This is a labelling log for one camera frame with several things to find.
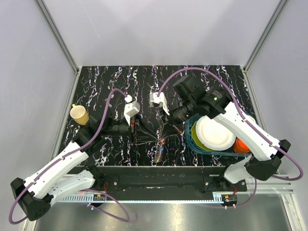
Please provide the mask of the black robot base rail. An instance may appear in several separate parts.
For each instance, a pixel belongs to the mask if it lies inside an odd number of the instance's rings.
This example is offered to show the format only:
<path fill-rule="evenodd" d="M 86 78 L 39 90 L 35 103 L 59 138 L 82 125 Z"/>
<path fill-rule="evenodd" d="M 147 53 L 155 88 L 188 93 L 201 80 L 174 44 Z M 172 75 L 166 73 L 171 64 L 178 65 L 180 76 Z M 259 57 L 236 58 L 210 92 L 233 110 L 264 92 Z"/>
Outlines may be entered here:
<path fill-rule="evenodd" d="M 248 190 L 248 177 L 236 184 L 222 178 L 225 167 L 92 167 L 100 186 L 121 200 L 193 200 L 213 192 Z"/>

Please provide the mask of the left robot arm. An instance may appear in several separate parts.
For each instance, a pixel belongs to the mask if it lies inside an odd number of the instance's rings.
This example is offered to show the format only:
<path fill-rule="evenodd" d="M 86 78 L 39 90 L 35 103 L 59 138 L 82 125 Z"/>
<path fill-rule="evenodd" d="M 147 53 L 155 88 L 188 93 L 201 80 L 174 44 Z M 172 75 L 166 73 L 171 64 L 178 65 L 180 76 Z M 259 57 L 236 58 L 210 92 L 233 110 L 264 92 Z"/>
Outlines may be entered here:
<path fill-rule="evenodd" d="M 110 177 L 95 166 L 87 166 L 66 180 L 62 177 L 100 150 L 106 136 L 115 135 L 128 135 L 129 142 L 134 145 L 157 141 L 155 132 L 146 127 L 139 115 L 133 116 L 131 122 L 113 120 L 109 116 L 105 120 L 91 116 L 63 151 L 45 167 L 26 179 L 16 178 L 11 182 L 14 205 L 19 205 L 26 218 L 34 221 L 59 200 L 75 192 L 107 189 Z"/>

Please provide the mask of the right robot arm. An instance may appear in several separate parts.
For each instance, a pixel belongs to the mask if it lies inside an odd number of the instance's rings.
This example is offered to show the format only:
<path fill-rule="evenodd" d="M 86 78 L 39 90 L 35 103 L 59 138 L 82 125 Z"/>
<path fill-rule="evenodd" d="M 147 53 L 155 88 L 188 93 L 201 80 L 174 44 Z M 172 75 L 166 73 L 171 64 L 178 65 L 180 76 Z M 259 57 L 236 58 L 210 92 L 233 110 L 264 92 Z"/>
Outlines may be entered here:
<path fill-rule="evenodd" d="M 222 137 L 222 130 L 226 129 L 237 137 L 250 150 L 250 155 L 236 164 L 225 168 L 218 179 L 222 190 L 231 190 L 236 183 L 246 178 L 255 178 L 267 181 L 274 177 L 282 158 L 286 156 L 291 144 L 288 140 L 278 140 L 264 131 L 237 105 L 234 95 L 226 88 L 220 86 L 206 89 L 205 85 L 191 76 L 184 76 L 174 85 L 174 90 L 183 100 L 182 106 L 169 110 L 167 100 L 162 91 L 152 93 L 150 101 L 164 110 L 165 121 L 174 131 L 179 131 L 179 126 L 193 117 L 200 115 L 198 123 L 214 122 L 218 128 L 197 128 L 196 132 L 201 141 L 205 134 L 209 134 L 212 144 L 208 148 L 221 151 L 218 138 Z"/>

